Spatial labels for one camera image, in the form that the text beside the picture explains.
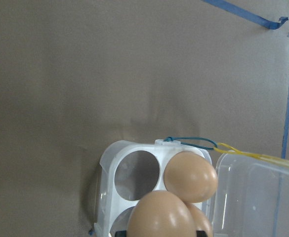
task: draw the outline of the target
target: plastic lid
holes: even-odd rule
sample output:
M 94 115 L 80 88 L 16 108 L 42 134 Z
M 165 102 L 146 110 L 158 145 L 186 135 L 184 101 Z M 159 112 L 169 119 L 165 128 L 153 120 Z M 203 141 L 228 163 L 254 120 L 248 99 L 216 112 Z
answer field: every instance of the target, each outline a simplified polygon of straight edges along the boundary
M 226 154 L 216 170 L 215 237 L 289 237 L 289 168 Z

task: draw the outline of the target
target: blue string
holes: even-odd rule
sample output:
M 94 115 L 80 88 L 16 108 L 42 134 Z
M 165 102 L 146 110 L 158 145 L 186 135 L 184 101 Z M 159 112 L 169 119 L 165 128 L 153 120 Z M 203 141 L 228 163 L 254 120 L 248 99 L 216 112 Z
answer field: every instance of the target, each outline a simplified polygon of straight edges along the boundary
M 216 144 L 216 142 L 207 139 L 207 138 L 203 138 L 203 137 L 167 137 L 164 139 L 165 142 L 172 142 L 175 140 L 198 140 L 198 141 L 207 141 L 210 142 L 214 145 L 214 147 L 218 147 L 218 145 Z M 181 144 L 183 145 L 187 145 L 187 146 L 192 146 L 192 147 L 197 147 L 200 149 L 205 149 L 205 150 L 213 150 L 213 147 L 204 147 L 204 146 L 199 146 L 196 144 L 192 144 L 192 143 L 186 143 L 186 142 L 181 142 Z

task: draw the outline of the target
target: plastic egg carton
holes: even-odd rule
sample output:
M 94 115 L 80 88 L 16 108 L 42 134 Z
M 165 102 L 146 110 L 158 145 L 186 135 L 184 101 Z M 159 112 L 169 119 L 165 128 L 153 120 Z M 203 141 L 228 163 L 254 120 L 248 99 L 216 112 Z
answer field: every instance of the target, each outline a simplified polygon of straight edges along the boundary
M 98 195 L 97 237 L 113 237 L 116 231 L 126 230 L 132 208 L 147 193 L 166 190 L 163 173 L 169 160 L 179 152 L 190 151 L 211 163 L 206 150 L 182 145 L 179 141 L 138 144 L 117 141 L 101 157 L 102 167 Z M 195 203 L 207 216 L 210 200 Z

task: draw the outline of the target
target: gray wall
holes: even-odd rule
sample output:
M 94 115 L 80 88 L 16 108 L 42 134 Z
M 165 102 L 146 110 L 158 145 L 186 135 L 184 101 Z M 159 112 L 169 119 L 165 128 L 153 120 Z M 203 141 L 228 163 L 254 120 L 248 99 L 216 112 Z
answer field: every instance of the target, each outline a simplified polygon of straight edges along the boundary
M 289 1 L 230 2 L 289 17 Z M 117 140 L 280 157 L 288 33 L 201 0 L 0 1 L 0 237 L 87 236 Z

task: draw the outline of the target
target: rubber band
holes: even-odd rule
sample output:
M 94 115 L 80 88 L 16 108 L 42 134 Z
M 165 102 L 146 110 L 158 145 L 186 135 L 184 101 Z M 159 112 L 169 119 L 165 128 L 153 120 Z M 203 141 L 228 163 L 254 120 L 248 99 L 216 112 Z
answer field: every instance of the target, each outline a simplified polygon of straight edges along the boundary
M 219 153 L 223 154 L 233 154 L 233 155 L 243 155 L 247 157 L 252 157 L 258 160 L 266 161 L 278 166 L 286 167 L 289 168 L 289 160 L 281 159 L 279 157 L 273 157 L 273 156 L 268 156 L 268 155 L 262 155 L 262 154 L 256 154 L 256 153 L 248 153 L 248 152 L 242 152 L 237 150 L 236 148 L 227 145 L 225 143 L 217 143 L 219 146 L 226 147 L 228 149 L 231 149 L 230 151 L 222 150 L 217 147 L 214 147 L 213 149 Z
M 178 141 L 178 140 L 198 140 L 198 141 L 207 141 L 207 142 L 210 142 L 214 145 L 214 147 L 218 147 L 218 145 L 210 140 L 210 139 L 207 139 L 207 138 L 203 138 L 203 137 L 167 137 L 164 139 L 165 142 L 172 142 L 172 141 Z M 196 144 L 192 144 L 192 143 L 186 143 L 186 142 L 180 142 L 181 144 L 183 145 L 187 145 L 187 146 L 192 146 L 192 147 L 197 147 L 197 148 L 200 148 L 200 149 L 204 149 L 204 150 L 213 150 L 213 147 L 204 147 L 204 146 L 199 146 L 199 145 L 196 145 Z

